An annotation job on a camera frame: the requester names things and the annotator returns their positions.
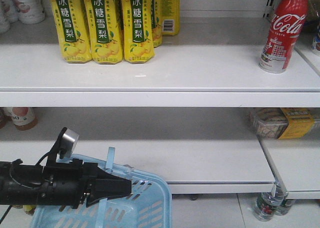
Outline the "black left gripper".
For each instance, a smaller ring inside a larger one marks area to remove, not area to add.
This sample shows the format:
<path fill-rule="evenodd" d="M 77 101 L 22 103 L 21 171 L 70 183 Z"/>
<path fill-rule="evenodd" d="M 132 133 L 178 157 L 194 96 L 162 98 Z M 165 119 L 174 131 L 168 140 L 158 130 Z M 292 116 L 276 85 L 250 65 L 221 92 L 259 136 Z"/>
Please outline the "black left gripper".
<path fill-rule="evenodd" d="M 122 198 L 132 192 L 130 180 L 103 171 L 97 163 L 80 159 L 69 163 L 48 163 L 42 176 L 37 205 L 77 208 L 86 199 L 86 207 L 90 207 L 102 199 Z"/>

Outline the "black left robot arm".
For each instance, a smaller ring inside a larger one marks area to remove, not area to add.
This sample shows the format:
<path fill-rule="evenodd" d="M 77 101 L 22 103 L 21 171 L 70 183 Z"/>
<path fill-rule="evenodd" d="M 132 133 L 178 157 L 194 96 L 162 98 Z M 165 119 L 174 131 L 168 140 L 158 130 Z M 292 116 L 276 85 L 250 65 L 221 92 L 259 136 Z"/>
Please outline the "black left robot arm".
<path fill-rule="evenodd" d="M 72 159 L 45 166 L 22 160 L 0 163 L 0 202 L 7 205 L 90 207 L 101 199 L 126 197 L 132 182 L 103 171 L 97 163 Z"/>

